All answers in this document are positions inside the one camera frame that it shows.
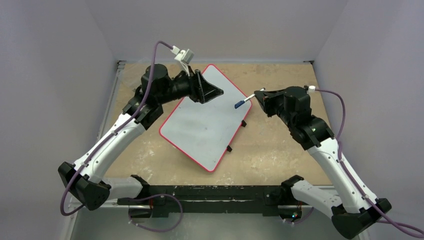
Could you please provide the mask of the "red framed whiteboard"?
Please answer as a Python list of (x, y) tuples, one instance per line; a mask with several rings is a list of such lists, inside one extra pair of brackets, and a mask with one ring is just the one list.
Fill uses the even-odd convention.
[(159, 134), (206, 171), (213, 172), (228, 152), (252, 102), (248, 100), (235, 108), (246, 95), (215, 65), (209, 64), (202, 75), (224, 94), (205, 104), (183, 98), (161, 125)]

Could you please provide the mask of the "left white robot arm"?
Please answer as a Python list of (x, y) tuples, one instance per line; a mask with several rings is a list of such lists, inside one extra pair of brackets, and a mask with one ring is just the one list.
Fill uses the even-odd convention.
[(65, 186), (60, 201), (62, 215), (73, 214), (72, 211), (66, 212), (64, 207), (68, 193), (90, 211), (111, 199), (131, 199), (138, 205), (146, 203), (149, 191), (141, 177), (104, 177), (112, 163), (163, 114), (163, 104), (184, 97), (205, 104), (224, 94), (221, 88), (208, 82), (200, 70), (191, 67), (170, 77), (167, 67), (156, 63), (146, 68), (140, 80), (134, 96), (107, 133), (85, 155), (73, 163), (65, 161), (58, 167)]

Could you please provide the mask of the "white blue marker pen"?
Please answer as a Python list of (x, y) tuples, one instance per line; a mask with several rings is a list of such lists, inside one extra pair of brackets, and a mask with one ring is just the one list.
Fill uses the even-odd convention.
[(255, 93), (253, 93), (253, 94), (251, 94), (251, 95), (249, 95), (249, 96), (247, 96), (245, 99), (242, 99), (242, 100), (240, 100), (239, 102), (237, 102), (235, 105), (234, 105), (234, 108), (235, 109), (238, 109), (239, 107), (241, 107), (242, 105), (244, 105), (246, 102), (248, 102), (248, 101), (250, 101), (252, 98), (254, 98), (256, 96), (256, 94)]

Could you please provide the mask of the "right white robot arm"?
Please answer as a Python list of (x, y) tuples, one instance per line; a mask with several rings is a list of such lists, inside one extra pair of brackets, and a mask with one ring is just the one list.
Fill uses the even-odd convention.
[(325, 120), (312, 114), (315, 86), (290, 86), (281, 90), (254, 91), (263, 112), (277, 116), (291, 137), (319, 164), (333, 184), (332, 195), (295, 175), (281, 183), (280, 196), (288, 204), (304, 202), (331, 219), (335, 229), (352, 240), (386, 214), (392, 205), (377, 197), (343, 155), (338, 137)]

